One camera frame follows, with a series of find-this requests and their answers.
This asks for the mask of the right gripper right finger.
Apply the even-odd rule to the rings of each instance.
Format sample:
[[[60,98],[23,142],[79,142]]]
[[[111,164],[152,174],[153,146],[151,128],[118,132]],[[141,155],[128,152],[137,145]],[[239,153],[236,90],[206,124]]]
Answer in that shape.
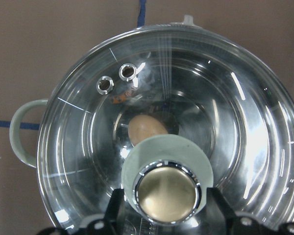
[[[217,188],[207,189],[205,206],[211,235],[282,235],[281,230],[272,230],[250,216],[238,216]]]

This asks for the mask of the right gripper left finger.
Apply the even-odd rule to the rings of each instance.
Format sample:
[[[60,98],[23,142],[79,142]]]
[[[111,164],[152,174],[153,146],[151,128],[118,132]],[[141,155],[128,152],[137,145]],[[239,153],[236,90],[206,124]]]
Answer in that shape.
[[[104,214],[85,217],[80,223],[79,235],[122,235],[125,221],[124,190],[115,189]]]

